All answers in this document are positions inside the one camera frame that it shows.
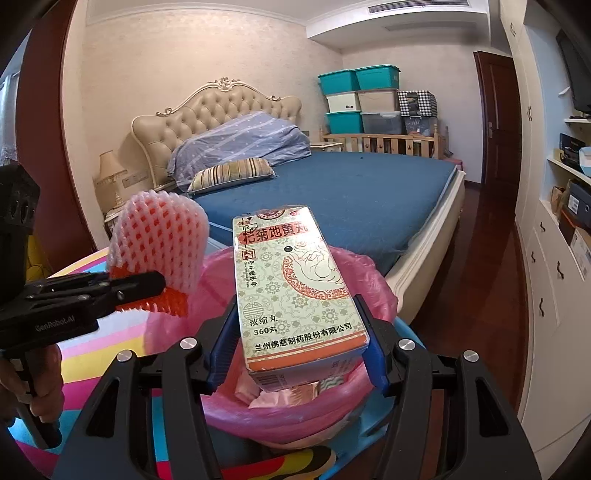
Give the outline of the person's left hand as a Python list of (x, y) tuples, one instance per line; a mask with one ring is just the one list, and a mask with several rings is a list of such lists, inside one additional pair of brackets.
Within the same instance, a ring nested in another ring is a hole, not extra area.
[(19, 416), (17, 406), (26, 404), (42, 423), (58, 420), (64, 407), (62, 354), (57, 345), (26, 354), (31, 380), (23, 381), (14, 365), (1, 359), (1, 423), (12, 426)]

